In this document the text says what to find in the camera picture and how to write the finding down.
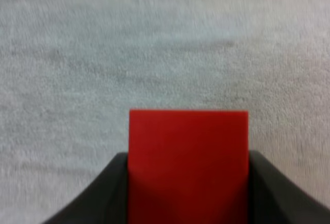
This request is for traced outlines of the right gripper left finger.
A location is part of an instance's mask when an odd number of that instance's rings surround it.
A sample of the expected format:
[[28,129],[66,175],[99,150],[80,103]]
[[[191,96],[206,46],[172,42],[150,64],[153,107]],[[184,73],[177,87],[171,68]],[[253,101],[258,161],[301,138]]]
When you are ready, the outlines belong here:
[[127,223],[127,158],[128,153],[117,153],[86,189],[45,223]]

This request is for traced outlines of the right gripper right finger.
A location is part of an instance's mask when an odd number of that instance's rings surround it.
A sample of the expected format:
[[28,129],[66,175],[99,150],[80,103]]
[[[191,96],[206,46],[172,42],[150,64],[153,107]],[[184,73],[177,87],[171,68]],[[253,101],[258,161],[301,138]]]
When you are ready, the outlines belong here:
[[312,198],[256,150],[249,151],[249,223],[329,223]]

